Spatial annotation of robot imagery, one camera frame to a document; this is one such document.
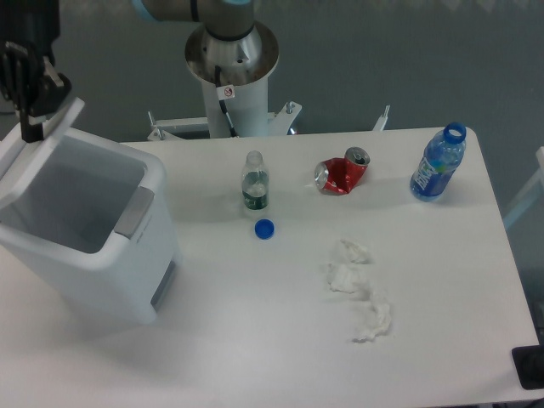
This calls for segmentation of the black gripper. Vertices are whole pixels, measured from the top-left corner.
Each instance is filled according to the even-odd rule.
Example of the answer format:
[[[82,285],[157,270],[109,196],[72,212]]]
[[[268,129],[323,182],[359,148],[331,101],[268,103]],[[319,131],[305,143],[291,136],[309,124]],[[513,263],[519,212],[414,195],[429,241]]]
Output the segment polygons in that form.
[[[54,67],[53,42],[60,36],[57,0],[1,1],[1,92],[19,112],[26,143],[43,140],[43,117],[54,115],[71,91]]]

